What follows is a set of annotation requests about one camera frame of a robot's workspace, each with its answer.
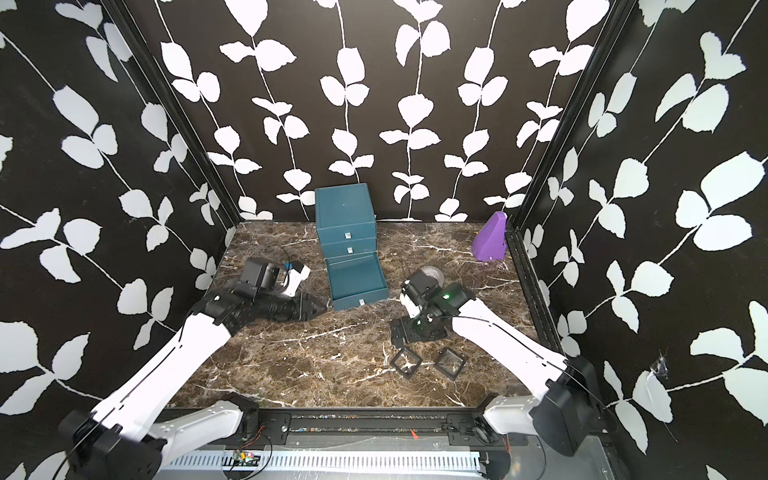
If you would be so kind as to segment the black brooch box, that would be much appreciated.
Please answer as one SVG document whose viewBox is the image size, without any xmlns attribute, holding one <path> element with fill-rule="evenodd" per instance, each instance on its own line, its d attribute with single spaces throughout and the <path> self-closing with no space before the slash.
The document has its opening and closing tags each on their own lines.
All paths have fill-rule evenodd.
<svg viewBox="0 0 768 480">
<path fill-rule="evenodd" d="M 434 362 L 434 368 L 451 381 L 456 381 L 464 370 L 467 359 L 450 347 L 441 349 Z"/>
<path fill-rule="evenodd" d="M 410 380 L 419 370 L 423 359 L 413 350 L 404 346 L 400 348 L 389 365 L 394 371 L 406 380 Z"/>
</svg>

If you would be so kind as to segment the teal three-drawer cabinet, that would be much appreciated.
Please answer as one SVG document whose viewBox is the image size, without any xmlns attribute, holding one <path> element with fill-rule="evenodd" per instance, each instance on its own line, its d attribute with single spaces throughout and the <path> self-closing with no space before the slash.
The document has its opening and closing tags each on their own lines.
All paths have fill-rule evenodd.
<svg viewBox="0 0 768 480">
<path fill-rule="evenodd" d="M 316 232 L 336 311 L 389 296 L 379 258 L 376 216 L 368 187 L 355 183 L 315 190 Z"/>
</svg>

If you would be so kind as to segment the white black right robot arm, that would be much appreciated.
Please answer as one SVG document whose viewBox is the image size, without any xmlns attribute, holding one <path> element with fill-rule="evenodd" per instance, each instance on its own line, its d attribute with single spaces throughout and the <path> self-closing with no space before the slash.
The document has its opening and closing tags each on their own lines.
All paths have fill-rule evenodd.
<svg viewBox="0 0 768 480">
<path fill-rule="evenodd" d="M 535 435 L 569 457 L 597 429 L 605 406 L 595 368 L 585 358 L 568 358 L 536 343 L 463 285 L 442 286 L 422 271 L 404 281 L 400 302 L 407 315 L 391 322 L 397 347 L 454 333 L 493 357 L 530 392 L 490 398 L 481 405 L 475 421 L 478 429 L 496 435 Z"/>
</svg>

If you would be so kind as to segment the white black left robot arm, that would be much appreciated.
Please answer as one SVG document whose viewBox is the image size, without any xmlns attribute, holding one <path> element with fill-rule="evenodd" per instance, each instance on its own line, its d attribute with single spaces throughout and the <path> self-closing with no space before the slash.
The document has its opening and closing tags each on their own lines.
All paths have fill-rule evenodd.
<svg viewBox="0 0 768 480">
<path fill-rule="evenodd" d="M 258 406 L 234 395 L 167 422 L 167 403 L 216 351 L 257 320 L 304 322 L 327 310 L 317 297 L 254 289 L 219 290 L 190 310 L 181 329 L 133 377 L 90 412 L 59 426 L 68 442 L 64 465 L 84 479 L 151 479 L 173 460 L 215 440 L 259 429 Z"/>
</svg>

